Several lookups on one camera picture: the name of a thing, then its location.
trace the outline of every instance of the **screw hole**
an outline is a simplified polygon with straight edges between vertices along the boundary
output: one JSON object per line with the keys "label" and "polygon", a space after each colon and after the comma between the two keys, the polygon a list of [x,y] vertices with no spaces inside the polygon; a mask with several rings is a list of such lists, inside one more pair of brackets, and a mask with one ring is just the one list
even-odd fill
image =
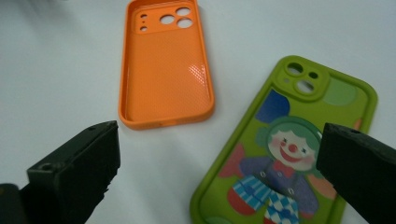
{"label": "screw hole", "polygon": [[50,171],[50,170],[53,169],[53,166],[52,166],[51,163],[44,163],[44,164],[41,164],[38,168],[39,168],[40,170]]}
{"label": "screw hole", "polygon": [[352,133],[361,133],[361,132],[359,132],[358,130],[355,130],[355,129],[351,130],[351,132]]}

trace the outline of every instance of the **camera cutout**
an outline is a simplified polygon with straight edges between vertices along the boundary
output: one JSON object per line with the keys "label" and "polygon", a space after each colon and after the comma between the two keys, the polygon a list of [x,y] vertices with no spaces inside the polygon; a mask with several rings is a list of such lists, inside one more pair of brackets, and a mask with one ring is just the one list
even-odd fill
{"label": "camera cutout", "polygon": [[312,93],[315,89],[314,85],[307,80],[298,81],[297,88],[304,93]]}
{"label": "camera cutout", "polygon": [[188,18],[181,19],[177,22],[177,26],[182,29],[189,28],[190,26],[192,26],[192,20]]}
{"label": "camera cutout", "polygon": [[172,15],[164,15],[160,18],[161,23],[165,25],[172,23],[174,20],[175,17]]}
{"label": "camera cutout", "polygon": [[176,14],[178,16],[187,16],[190,14],[190,9],[187,7],[180,7],[178,10],[176,10]]}
{"label": "camera cutout", "polygon": [[318,78],[318,74],[314,73],[314,72],[310,72],[309,76],[312,77],[313,79],[317,79]]}
{"label": "camera cutout", "polygon": [[303,71],[303,67],[299,63],[290,63],[288,65],[288,71],[295,76],[299,76]]}

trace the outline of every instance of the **checkered pants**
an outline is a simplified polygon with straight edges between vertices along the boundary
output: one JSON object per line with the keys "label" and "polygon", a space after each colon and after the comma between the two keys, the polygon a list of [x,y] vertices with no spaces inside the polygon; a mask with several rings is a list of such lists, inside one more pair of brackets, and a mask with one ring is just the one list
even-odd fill
{"label": "checkered pants", "polygon": [[233,190],[255,211],[269,200],[265,217],[277,224],[298,224],[298,205],[292,198],[277,193],[253,175],[238,181]]}

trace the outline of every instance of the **orange phone case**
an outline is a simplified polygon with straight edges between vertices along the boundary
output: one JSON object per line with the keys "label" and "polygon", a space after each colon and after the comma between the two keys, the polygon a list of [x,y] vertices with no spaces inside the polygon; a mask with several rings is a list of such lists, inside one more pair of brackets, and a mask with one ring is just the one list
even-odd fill
{"label": "orange phone case", "polygon": [[215,97],[196,0],[127,7],[119,115],[141,130],[208,119]]}

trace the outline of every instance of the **black plastic part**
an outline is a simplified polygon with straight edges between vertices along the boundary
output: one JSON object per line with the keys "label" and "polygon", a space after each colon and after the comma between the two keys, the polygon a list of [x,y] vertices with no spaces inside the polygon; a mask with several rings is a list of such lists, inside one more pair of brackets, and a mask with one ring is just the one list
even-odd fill
{"label": "black plastic part", "polygon": [[120,167],[118,125],[91,126],[27,170],[21,190],[31,224],[82,224]]}
{"label": "black plastic part", "polygon": [[369,223],[395,223],[394,148],[364,133],[328,123],[317,168]]}
{"label": "black plastic part", "polygon": [[20,190],[16,185],[0,185],[0,223],[27,224]]}

